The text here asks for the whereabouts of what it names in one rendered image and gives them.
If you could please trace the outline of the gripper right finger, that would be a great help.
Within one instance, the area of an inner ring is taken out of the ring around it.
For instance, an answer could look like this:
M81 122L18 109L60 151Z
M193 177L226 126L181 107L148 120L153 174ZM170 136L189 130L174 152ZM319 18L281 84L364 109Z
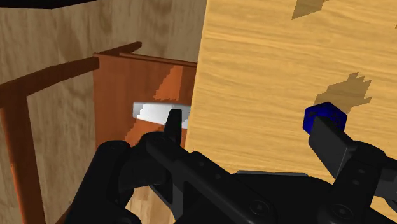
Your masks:
M397 224L370 207L377 188L397 206L396 159L351 139L324 116L315 117L309 146L335 178L319 206L319 224Z

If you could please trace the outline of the blue faceted object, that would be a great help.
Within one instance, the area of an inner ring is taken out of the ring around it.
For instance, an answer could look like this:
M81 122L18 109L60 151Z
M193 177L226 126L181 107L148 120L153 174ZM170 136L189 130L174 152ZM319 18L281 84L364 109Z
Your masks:
M305 109L305 114L303 118L303 130L310 134L314 119L316 116L325 116L332 121L337 128L340 130L345 129L347 114L342 110L338 109L331 102L323 102L321 104L316 104Z

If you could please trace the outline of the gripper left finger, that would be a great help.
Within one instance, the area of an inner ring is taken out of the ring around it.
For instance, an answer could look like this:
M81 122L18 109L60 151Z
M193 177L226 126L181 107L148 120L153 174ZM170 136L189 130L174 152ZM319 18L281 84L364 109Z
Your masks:
M161 132L135 146L107 141L95 152L64 224L142 224L126 208L136 188L150 186L175 224L276 224L259 192L199 152L181 147L181 115L169 112Z

